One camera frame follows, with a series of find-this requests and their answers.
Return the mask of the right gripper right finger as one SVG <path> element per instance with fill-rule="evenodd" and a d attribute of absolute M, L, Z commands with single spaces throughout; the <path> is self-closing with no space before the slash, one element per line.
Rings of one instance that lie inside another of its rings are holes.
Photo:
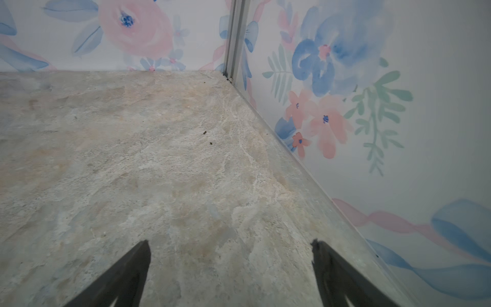
<path fill-rule="evenodd" d="M 324 306 L 398 306 L 326 242 L 315 239 L 311 246 L 312 266 Z"/>

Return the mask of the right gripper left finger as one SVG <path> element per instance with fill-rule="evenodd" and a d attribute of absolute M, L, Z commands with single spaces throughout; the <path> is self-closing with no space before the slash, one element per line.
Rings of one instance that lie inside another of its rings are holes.
<path fill-rule="evenodd" d="M 142 240 L 65 306 L 138 307 L 150 262 L 149 242 Z"/>

